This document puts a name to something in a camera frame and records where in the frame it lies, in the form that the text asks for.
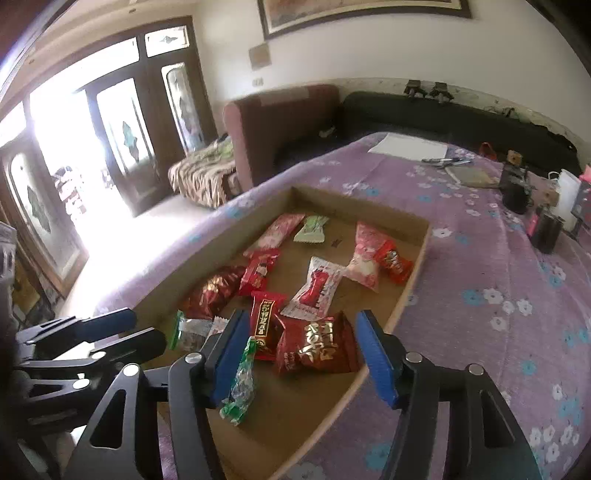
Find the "cardboard tray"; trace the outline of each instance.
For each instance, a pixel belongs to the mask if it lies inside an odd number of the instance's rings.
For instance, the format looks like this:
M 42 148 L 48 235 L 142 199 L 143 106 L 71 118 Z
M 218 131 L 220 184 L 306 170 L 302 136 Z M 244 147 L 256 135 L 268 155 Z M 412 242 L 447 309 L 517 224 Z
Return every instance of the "cardboard tray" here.
M 281 246 L 281 256 L 268 277 L 268 290 L 292 298 L 306 282 L 312 256 L 347 265 L 355 249 L 358 220 L 392 236 L 400 253 L 415 262 L 405 286 L 396 286 L 382 275 L 379 293 L 344 278 L 330 306 L 329 314 L 344 310 L 354 326 L 357 312 L 371 309 L 386 331 L 391 332 L 412 293 L 421 268 L 429 222 L 390 207 L 297 186 L 270 197 L 248 216 L 231 226 L 154 290 L 137 309 L 142 322 L 166 309 L 167 318 L 159 325 L 166 334 L 173 329 L 172 315 L 188 291 L 226 264 L 246 264 L 242 252 L 281 213 L 320 214 L 330 217 L 324 226 L 323 244 L 299 244 L 293 235 Z M 222 312 L 229 317 L 234 309 L 250 310 L 251 299 L 235 297 Z M 182 352 L 167 352 L 150 364 L 172 363 Z M 278 377 L 270 362 L 255 363 L 256 397 L 239 427 L 209 412 L 213 438 L 222 463 L 235 478 L 260 480 L 276 478 L 298 461 L 336 420 L 363 383 L 368 372 L 328 375 L 301 372 Z

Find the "framed picture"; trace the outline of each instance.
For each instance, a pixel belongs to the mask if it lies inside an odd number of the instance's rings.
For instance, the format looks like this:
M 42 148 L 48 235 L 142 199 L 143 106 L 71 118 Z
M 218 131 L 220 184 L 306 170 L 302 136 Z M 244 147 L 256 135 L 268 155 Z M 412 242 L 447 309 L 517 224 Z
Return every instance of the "framed picture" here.
M 430 13 L 471 18 L 468 0 L 258 0 L 265 39 L 358 15 Z

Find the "red snack bag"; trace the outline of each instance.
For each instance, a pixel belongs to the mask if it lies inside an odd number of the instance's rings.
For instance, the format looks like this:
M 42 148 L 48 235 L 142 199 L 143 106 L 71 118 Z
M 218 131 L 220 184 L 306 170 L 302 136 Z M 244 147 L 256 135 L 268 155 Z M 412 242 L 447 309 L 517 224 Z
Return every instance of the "red snack bag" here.
M 284 213 L 283 215 L 279 215 L 259 240 L 254 242 L 244 252 L 244 256 L 250 258 L 257 250 L 269 250 L 279 247 L 283 240 L 285 240 L 285 237 L 292 233 L 304 217 L 305 215 L 303 213 Z
M 396 243 L 392 239 L 386 240 L 375 254 L 375 259 L 388 272 L 390 279 L 398 285 L 405 283 L 413 271 L 413 263 L 398 253 Z
M 253 291 L 265 290 L 267 286 L 267 274 L 273 269 L 275 260 L 279 258 L 279 249 L 262 250 L 255 252 L 251 262 L 246 268 L 246 273 L 240 282 L 238 294 L 248 297 Z
M 355 336 L 343 312 L 313 322 L 283 315 L 278 315 L 277 319 L 284 328 L 275 360 L 279 374 L 302 367 L 332 374 L 359 370 Z
M 236 293 L 244 267 L 222 267 L 203 287 L 196 288 L 179 310 L 188 319 L 210 319 L 222 311 Z
M 277 355 L 277 342 L 281 327 L 277 325 L 275 315 L 287 301 L 285 295 L 268 291 L 252 292 L 255 300 L 251 312 L 251 336 L 255 338 L 255 359 L 272 362 Z
M 385 233 L 363 222 L 357 222 L 355 251 L 343 276 L 377 292 L 379 265 L 374 255 L 387 239 L 388 236 Z

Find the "bed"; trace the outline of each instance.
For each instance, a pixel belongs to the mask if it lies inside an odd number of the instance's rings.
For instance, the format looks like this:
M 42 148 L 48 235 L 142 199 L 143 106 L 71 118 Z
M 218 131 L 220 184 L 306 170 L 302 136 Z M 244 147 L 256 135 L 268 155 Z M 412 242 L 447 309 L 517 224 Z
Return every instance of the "bed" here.
M 433 224 L 417 288 L 395 334 L 408 350 L 435 364 L 482 364 L 511 406 L 544 479 L 565 476 L 589 441 L 591 367 L 591 238 L 561 234 L 554 254 L 534 250 L 527 217 L 501 203 L 497 190 L 468 189 L 441 170 L 368 150 L 384 138 L 368 135 L 302 162 L 232 200 L 132 281 L 118 286 L 98 312 L 138 306 L 211 238 L 273 192 L 304 183 L 407 210 Z M 467 150 L 493 177 L 501 165 Z M 532 175 L 541 187 L 545 180 Z M 277 472 L 290 480 L 378 479 L 396 415 L 367 380 L 312 447 Z M 441 405 L 432 478 L 443 468 L 446 406 Z

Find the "glass door panel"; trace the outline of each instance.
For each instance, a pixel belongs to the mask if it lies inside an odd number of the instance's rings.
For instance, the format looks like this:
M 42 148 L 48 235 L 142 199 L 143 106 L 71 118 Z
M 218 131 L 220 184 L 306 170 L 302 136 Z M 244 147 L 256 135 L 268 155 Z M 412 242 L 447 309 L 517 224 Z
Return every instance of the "glass door panel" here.
M 185 154 L 206 146 L 184 62 L 162 68 L 162 77 Z

